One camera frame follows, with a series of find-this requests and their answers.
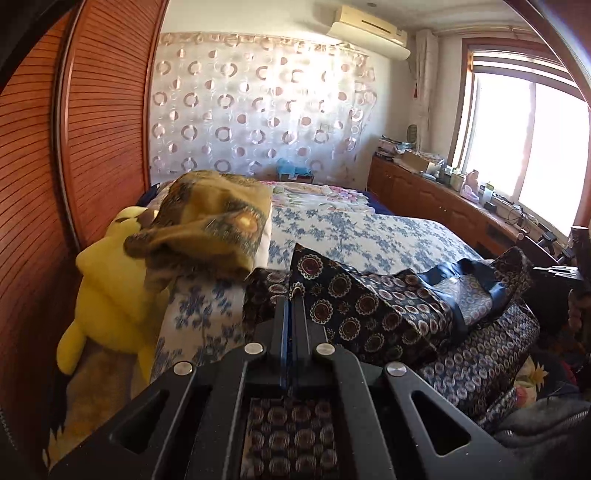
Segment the brown cloth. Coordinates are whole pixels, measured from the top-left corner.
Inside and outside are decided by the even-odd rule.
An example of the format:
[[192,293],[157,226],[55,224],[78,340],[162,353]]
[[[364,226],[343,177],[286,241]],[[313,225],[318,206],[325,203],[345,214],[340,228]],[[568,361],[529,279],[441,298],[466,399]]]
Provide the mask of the brown cloth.
[[170,186],[152,225],[128,237],[125,252],[146,259],[150,290],[191,273],[244,280],[270,208],[271,190],[257,180],[192,171]]

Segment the patterned fabric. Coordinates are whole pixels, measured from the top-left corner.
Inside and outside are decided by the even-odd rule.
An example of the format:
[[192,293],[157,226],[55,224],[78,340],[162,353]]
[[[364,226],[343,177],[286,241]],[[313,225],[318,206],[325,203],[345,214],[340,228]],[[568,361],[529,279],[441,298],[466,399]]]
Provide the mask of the patterned fabric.
[[268,212],[266,185],[209,170],[186,173],[171,186],[152,225],[125,241],[125,252],[145,258],[146,286],[162,290],[177,275],[212,270],[243,280]]
[[424,272],[461,258],[481,260],[453,232],[431,220],[317,209],[273,209],[268,268],[288,270],[296,243],[359,271]]
[[476,424],[483,430],[491,431],[499,422],[504,419],[517,405],[517,389],[512,387],[505,394],[501,395],[486,412],[478,419]]
[[241,478],[339,478],[330,403],[251,400]]
[[357,190],[332,185],[312,185],[290,181],[263,181],[273,188],[273,205],[298,209],[375,213],[369,199]]
[[492,310],[491,296],[474,275],[446,278],[437,290],[449,295],[458,305],[467,326],[473,325]]
[[[291,208],[273,208],[272,220],[270,270],[289,270],[296,242],[331,260],[381,274],[393,274],[405,268],[426,271],[441,262],[455,262],[463,257],[480,259],[456,235],[430,220]],[[225,283],[226,287],[216,288],[215,285],[214,281],[203,283],[199,277],[179,278],[174,283],[160,330],[152,380],[175,362],[191,360],[196,355],[199,358],[199,352],[211,352],[201,358],[219,359],[233,345],[238,345],[226,343],[222,329],[235,331],[241,321],[245,287]],[[265,301],[259,306],[263,309],[267,306],[267,312],[274,310]],[[199,323],[203,315],[207,318],[205,324]]]
[[197,366],[221,360],[244,343],[244,286],[226,280],[178,277],[156,345],[151,381],[181,360]]
[[[296,244],[290,297],[303,295],[308,318],[326,328],[331,343],[343,345],[362,362],[383,366],[398,360],[418,369],[418,374],[453,405],[472,419],[482,417],[482,425],[487,426],[513,408],[517,400],[515,376],[539,334],[535,317],[519,304],[519,295],[530,282],[529,265],[514,248],[490,267],[463,260],[441,269],[457,271],[460,265],[473,267],[474,272],[478,267],[481,278],[487,276],[482,271],[496,278],[498,282],[487,290],[496,290],[495,301],[500,298],[504,303],[499,305],[500,316],[488,320],[485,315],[494,302],[482,287],[483,280],[474,275],[444,280],[448,284],[455,278],[456,283],[469,286],[452,290],[462,290],[465,311],[471,312],[474,305],[485,307],[485,299],[490,300],[487,308],[470,314],[469,324],[461,325],[471,328],[459,345],[454,331],[464,319],[453,313],[454,305],[439,297],[437,288],[432,290],[423,281],[433,278],[438,267],[427,274],[413,270],[383,276],[360,274]],[[479,288],[470,285],[470,277]],[[439,356],[425,365],[432,354]]]
[[244,331],[250,340],[257,324],[275,317],[279,296],[286,296],[289,272],[256,268],[246,279],[244,292]]
[[417,366],[452,332],[450,307],[410,269],[360,274],[296,244],[290,298],[295,294],[304,297],[308,318],[324,326],[329,342],[374,365],[397,360]]
[[[529,308],[511,303],[500,317],[488,325],[477,324],[460,345],[442,353],[417,373],[476,420],[486,416],[491,402],[513,388],[515,376],[539,332],[540,326]],[[494,419],[494,412],[491,415],[482,420],[483,426]]]

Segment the dark patterned bag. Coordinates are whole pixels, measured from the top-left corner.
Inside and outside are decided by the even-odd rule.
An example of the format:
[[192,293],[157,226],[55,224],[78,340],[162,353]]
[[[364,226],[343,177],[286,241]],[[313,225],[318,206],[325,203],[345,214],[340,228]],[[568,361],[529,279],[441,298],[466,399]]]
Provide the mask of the dark patterned bag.
[[275,305],[279,296],[287,296],[290,273],[267,268],[255,268],[246,278],[243,329],[246,341],[252,339],[255,327],[275,317]]
[[296,245],[290,297],[359,360],[398,360],[485,426],[510,408],[515,374],[539,333],[519,301],[529,265],[513,248],[490,265],[461,260],[425,274],[363,274]]

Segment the ceiling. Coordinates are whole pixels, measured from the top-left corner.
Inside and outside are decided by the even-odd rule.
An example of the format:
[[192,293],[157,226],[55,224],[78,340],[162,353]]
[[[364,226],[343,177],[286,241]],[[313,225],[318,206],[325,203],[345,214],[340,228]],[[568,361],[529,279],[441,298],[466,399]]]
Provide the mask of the ceiling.
[[481,25],[524,26],[503,0],[345,0],[361,10],[405,30],[446,30]]

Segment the tissue box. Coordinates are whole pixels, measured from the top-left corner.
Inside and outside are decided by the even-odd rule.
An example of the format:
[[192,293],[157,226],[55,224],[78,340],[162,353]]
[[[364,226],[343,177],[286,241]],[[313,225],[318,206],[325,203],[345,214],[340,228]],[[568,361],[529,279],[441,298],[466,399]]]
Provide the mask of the tissue box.
[[277,179],[279,181],[299,181],[300,183],[312,183],[314,174],[308,167],[298,166],[280,158],[277,160]]

